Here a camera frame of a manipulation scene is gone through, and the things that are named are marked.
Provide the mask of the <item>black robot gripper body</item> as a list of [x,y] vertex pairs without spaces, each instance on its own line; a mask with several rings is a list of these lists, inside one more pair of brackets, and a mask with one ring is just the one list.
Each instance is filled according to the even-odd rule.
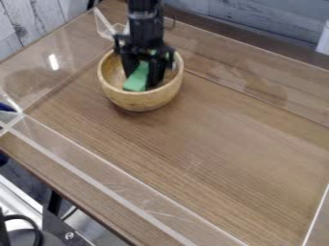
[[116,52],[124,63],[165,61],[173,63],[176,49],[168,46],[165,37],[165,17],[162,12],[132,12],[129,33],[116,35]]

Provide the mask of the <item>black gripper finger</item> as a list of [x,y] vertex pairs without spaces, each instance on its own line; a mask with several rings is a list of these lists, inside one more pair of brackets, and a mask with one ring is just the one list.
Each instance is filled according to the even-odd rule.
[[122,66],[126,77],[130,77],[133,72],[137,70],[141,64],[141,57],[136,54],[122,53],[121,54]]
[[152,59],[149,61],[148,89],[153,89],[162,82],[166,71],[166,61],[164,59]]

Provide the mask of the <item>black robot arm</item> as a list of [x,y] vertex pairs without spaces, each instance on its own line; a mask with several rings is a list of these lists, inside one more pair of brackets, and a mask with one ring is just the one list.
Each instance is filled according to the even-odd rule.
[[128,0],[130,32],[116,35],[116,52],[121,56],[126,81],[122,88],[146,92],[174,68],[176,49],[168,46],[162,0]]

